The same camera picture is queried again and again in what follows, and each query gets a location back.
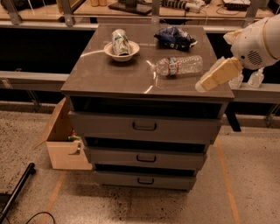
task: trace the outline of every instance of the gray drawer cabinet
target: gray drawer cabinet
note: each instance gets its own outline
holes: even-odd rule
[[[198,40],[189,52],[155,45],[151,28],[100,24],[61,91],[96,183],[190,191],[234,95],[228,84],[204,94],[194,88],[216,61],[202,27],[182,27]],[[124,29],[140,45],[126,63],[101,52],[114,29]],[[196,76],[155,80],[147,63],[191,55],[204,60]]]

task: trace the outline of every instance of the black drawer handle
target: black drawer handle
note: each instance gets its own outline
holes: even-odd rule
[[[151,181],[141,181],[140,178],[137,178],[137,182],[139,185],[151,186],[154,184],[155,180],[154,180],[154,178],[152,178]]]
[[[139,155],[136,156],[136,160],[139,162],[146,162],[146,163],[155,163],[157,161],[157,156],[154,156],[153,159],[142,159]]]
[[[134,122],[132,123],[132,128],[134,130],[156,130],[157,129],[157,124],[154,123],[153,126],[141,126],[141,125],[136,125]]]

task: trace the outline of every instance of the plastic bottle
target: plastic bottle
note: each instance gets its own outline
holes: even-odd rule
[[[263,67],[262,67],[256,72],[253,72],[251,74],[247,84],[252,88],[259,88],[263,82],[263,79],[264,79],[264,75],[263,75]]]
[[[152,65],[152,72],[169,76],[177,74],[198,73],[202,70],[203,59],[199,55],[177,58],[165,58]]]
[[[244,79],[244,75],[242,72],[240,72],[239,75],[233,78],[232,80],[230,80],[228,84],[231,88],[239,88],[240,85],[242,84],[243,79]]]

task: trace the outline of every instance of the beverage can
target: beverage can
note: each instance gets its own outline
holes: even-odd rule
[[[124,30],[117,29],[112,32],[112,46],[117,56],[130,54],[129,40]]]

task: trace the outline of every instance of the white bowl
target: white bowl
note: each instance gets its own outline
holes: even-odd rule
[[[113,58],[113,60],[124,62],[132,59],[132,56],[139,52],[140,47],[137,43],[129,40],[130,54],[117,56],[114,53],[112,42],[104,46],[104,52]]]

